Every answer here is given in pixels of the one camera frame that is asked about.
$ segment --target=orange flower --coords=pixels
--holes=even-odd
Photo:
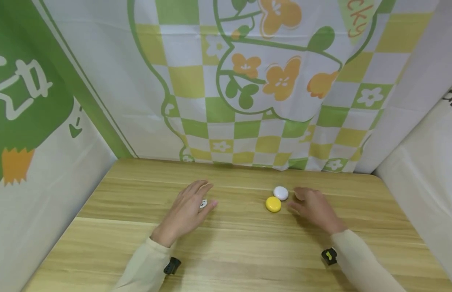
[[[296,28],[302,20],[300,6],[291,0],[259,0],[258,3],[263,12],[260,34],[264,38],[273,37],[281,25]]]
[[[232,32],[232,34],[231,34],[231,39],[233,39],[233,40],[238,40],[239,37],[240,37],[240,32],[239,32],[239,30],[235,30],[235,31]]]
[[[239,74],[245,74],[250,78],[258,77],[257,68],[261,64],[261,59],[257,56],[245,59],[242,54],[232,55],[234,71]]]
[[[338,77],[339,72],[335,71],[331,74],[327,73],[317,73],[308,82],[307,91],[311,93],[311,96],[318,97],[319,99],[324,98],[328,91],[331,89],[333,81]]]
[[[300,57],[292,57],[286,64],[284,70],[277,64],[273,64],[266,72],[268,83],[263,86],[263,93],[273,94],[276,101],[284,101],[291,96],[294,83],[300,70]]]

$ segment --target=left hand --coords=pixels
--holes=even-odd
[[[198,180],[181,191],[161,224],[151,234],[151,240],[170,247],[179,237],[195,230],[218,204],[213,200],[199,210],[204,196],[212,187],[208,181]]]

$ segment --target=wooden table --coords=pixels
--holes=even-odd
[[[36,271],[27,292],[109,291],[140,243],[196,179],[214,183],[216,210],[177,243],[182,265],[161,291],[354,291],[337,265],[320,258],[330,243],[285,208],[265,209],[277,185],[320,189],[349,227],[407,291],[452,291],[452,284],[383,182],[371,175],[247,169],[119,160]]]

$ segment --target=orange patch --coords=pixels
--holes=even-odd
[[[307,91],[312,97],[323,99],[331,89],[333,81],[338,77],[339,72],[335,71],[331,74],[317,73],[307,84]]]
[[[266,72],[267,83],[263,86],[263,93],[274,94],[276,101],[285,101],[294,91],[299,70],[299,56],[290,58],[284,69],[277,64],[271,65]]]
[[[8,151],[6,148],[2,151],[2,175],[4,176],[4,185],[16,180],[20,183],[22,180],[26,181],[26,173],[30,167],[33,158],[34,149],[27,151],[23,148],[17,152],[16,148]]]
[[[258,77],[258,66],[261,64],[261,59],[257,56],[245,59],[244,55],[236,53],[232,56],[232,63],[234,64],[234,71],[239,74],[245,74],[250,78]]]
[[[302,21],[300,6],[291,0],[259,0],[263,16],[260,22],[260,34],[271,38],[281,26],[290,30],[296,28]]]

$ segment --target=yellow lid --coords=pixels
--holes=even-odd
[[[269,197],[266,199],[265,206],[268,211],[276,213],[281,210],[281,201],[277,197]]]

